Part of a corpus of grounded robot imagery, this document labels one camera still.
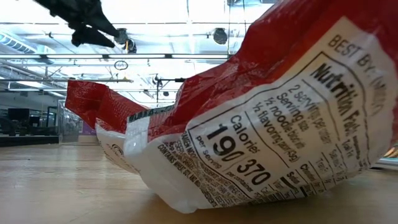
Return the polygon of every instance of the ceiling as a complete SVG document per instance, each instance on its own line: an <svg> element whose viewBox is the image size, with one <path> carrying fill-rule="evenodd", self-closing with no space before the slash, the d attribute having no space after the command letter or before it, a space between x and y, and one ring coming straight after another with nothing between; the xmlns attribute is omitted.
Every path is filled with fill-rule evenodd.
<svg viewBox="0 0 398 224"><path fill-rule="evenodd" d="M234 54L240 48L247 28L267 11L273 2L235 1L233 7L229 7L225 0L102 0L101 2L105 16L115 28L127 29L129 37L137 45L137 54L227 55ZM52 17L48 10L33 0L4 0L0 4L2 4L0 34L12 35L35 49L44 49L47 54L125 54L121 46L113 49L86 44L75 47L70 42L73 30L68 28L65 21ZM213 40L211 35L215 28L224 28L229 34L227 44L219 45ZM0 44L0 54L20 54L20 52ZM65 58L53 59L52 65L46 65L35 60L7 59L7 62L23 66L35 74L41 74L40 78L45 74L47 77L51 74L50 78L54 79L127 78L134 82L107 85L116 89L134 90L156 88L148 82L155 77L155 74L158 78L188 78L225 60L130 59L125 60L129 68L123 71L115 69L113 65L116 61L118 60ZM180 85L181 83L169 82L163 88L177 91ZM173 91L170 91L168 96L159 94L162 95L162 99L159 100L161 103L156 103L156 99L143 92L121 93L132 100L150 104L149 106L167 105L175 98Z"/></svg>

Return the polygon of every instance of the desk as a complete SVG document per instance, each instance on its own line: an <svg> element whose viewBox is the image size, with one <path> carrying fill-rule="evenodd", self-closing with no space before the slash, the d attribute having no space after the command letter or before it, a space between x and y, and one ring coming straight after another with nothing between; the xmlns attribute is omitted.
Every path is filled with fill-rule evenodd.
<svg viewBox="0 0 398 224"><path fill-rule="evenodd" d="M398 223L398 172L368 171L301 200L184 215L98 146L4 147L0 223Z"/></svg>

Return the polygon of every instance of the plastic wrapper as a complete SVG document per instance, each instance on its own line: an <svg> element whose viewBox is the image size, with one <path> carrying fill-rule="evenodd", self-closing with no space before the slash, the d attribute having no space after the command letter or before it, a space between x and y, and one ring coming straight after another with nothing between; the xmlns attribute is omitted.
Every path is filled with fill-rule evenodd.
<svg viewBox="0 0 398 224"><path fill-rule="evenodd" d="M279 1L236 55L186 80L173 106L145 110L70 82L67 107L125 132L126 162L180 212L321 194L397 139L397 8Z"/></svg>

